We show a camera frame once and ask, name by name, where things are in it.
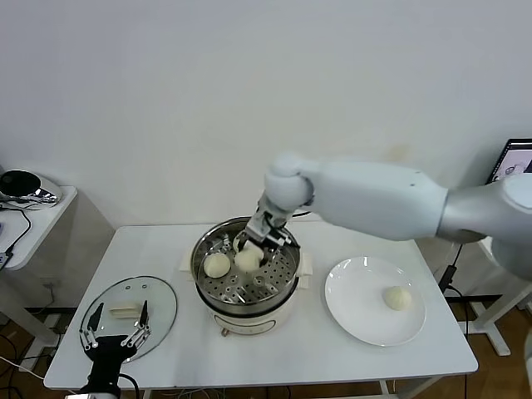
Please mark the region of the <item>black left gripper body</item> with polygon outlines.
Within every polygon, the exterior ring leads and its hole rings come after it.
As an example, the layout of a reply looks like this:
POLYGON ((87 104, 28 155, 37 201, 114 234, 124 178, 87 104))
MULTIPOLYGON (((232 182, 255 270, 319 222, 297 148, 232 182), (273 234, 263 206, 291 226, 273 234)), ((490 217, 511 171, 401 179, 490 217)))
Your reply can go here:
POLYGON ((125 339, 125 335, 98 337, 97 347, 88 350, 88 357, 92 360, 89 391, 119 391, 121 365, 137 353, 135 345, 121 345, 125 339))

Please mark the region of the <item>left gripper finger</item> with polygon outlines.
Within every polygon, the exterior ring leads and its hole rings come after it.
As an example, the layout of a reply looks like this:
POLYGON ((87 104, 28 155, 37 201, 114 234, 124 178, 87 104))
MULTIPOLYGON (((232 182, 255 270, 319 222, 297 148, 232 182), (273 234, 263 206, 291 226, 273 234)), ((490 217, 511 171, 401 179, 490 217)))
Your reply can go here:
POLYGON ((88 317, 86 324, 82 324, 79 329, 81 345, 85 351, 92 348, 97 348, 99 343, 96 340, 96 333, 99 329, 101 314, 104 308, 104 303, 100 303, 96 310, 88 317))
POLYGON ((140 348, 150 336, 148 301, 145 300, 140 312, 140 318, 135 325, 135 331, 121 341, 122 347, 140 348))

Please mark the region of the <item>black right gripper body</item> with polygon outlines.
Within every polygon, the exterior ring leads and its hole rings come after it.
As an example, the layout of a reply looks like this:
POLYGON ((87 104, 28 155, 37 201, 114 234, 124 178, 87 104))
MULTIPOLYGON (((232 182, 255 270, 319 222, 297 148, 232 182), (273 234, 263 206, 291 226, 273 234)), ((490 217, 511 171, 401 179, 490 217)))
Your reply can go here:
POLYGON ((267 211, 258 211, 248 221, 244 232, 256 243, 283 244, 287 239, 286 220, 276 218, 267 211))

